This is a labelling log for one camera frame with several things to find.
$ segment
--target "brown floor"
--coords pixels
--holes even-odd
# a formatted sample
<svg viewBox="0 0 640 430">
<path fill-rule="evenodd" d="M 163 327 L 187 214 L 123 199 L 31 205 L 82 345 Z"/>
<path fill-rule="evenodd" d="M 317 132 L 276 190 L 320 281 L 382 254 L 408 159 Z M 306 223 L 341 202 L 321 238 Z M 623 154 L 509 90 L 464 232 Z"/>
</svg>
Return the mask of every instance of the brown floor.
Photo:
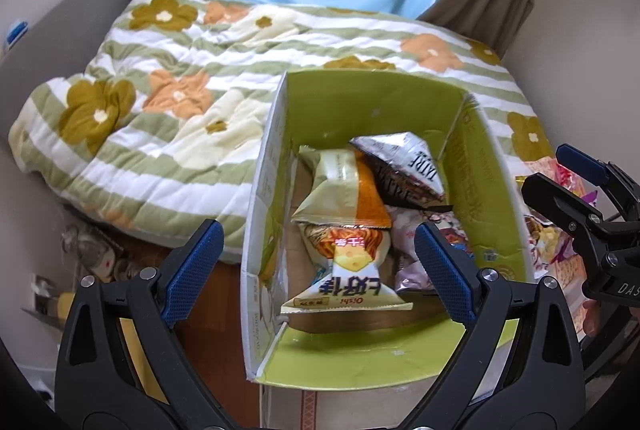
<svg viewBox="0 0 640 430">
<path fill-rule="evenodd" d="M 142 266 L 159 266 L 169 249 L 110 230 Z M 240 425 L 260 426 L 260 390 L 246 380 L 240 327 L 240 267 L 217 263 L 189 318 L 176 326 L 185 353 L 218 402 Z"/>
</svg>

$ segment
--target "cardboard box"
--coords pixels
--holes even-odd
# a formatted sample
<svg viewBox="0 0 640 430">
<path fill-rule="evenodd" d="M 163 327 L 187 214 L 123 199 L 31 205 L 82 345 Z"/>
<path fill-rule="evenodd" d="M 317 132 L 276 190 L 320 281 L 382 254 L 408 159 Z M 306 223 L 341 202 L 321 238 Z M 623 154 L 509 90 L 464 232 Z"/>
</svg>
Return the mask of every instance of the cardboard box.
<svg viewBox="0 0 640 430">
<path fill-rule="evenodd" d="M 242 256 L 242 346 L 250 380 L 317 391 L 426 380 L 439 374 L 464 332 L 435 298 L 405 312 L 280 314 L 315 275 L 289 220 L 311 184 L 295 156 L 301 145 L 341 148 L 354 136 L 417 134 L 446 177 L 478 266 L 532 282 L 521 199 L 487 122 L 471 93 L 435 79 L 360 70 L 283 77 L 258 158 Z M 501 343 L 514 329 L 508 322 Z"/>
</svg>

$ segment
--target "finger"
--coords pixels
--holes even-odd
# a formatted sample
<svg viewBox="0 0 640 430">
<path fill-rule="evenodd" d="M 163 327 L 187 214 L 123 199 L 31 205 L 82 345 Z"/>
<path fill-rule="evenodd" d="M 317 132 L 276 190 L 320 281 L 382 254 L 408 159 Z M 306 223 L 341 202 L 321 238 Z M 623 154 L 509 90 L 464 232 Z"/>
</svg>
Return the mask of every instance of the finger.
<svg viewBox="0 0 640 430">
<path fill-rule="evenodd" d="M 582 330 L 587 336 L 595 336 L 600 330 L 600 304 L 596 302 L 587 310 L 587 314 L 582 324 Z"/>
</svg>

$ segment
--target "floral comforter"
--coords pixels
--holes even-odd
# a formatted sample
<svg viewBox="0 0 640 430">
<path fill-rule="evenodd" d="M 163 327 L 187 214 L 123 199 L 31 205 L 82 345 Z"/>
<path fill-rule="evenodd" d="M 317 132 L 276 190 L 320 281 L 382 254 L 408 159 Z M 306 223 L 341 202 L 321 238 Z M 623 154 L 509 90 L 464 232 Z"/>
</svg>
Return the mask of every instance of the floral comforter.
<svg viewBox="0 0 640 430">
<path fill-rule="evenodd" d="M 228 0 L 132 0 L 83 74 L 37 87 L 10 133 L 16 162 L 95 219 L 166 246 L 206 217 L 239 262 L 263 126 L 286 71 L 397 70 L 473 92 L 511 173 L 552 155 L 485 45 L 398 16 Z"/>
</svg>

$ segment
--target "bed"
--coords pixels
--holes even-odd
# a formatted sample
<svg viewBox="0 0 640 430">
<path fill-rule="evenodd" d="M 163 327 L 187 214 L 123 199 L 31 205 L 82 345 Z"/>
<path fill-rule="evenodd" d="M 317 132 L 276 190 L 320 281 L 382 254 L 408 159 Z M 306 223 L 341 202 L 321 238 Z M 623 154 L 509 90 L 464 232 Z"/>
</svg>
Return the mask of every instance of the bed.
<svg viewBox="0 0 640 430">
<path fill-rule="evenodd" d="M 318 67 L 469 90 L 514 178 L 552 155 L 480 42 L 389 14 L 232 0 L 64 1 L 0 65 L 0 130 L 24 172 L 93 219 L 175 247 L 215 217 L 223 260 L 239 262 L 274 90 Z"/>
</svg>

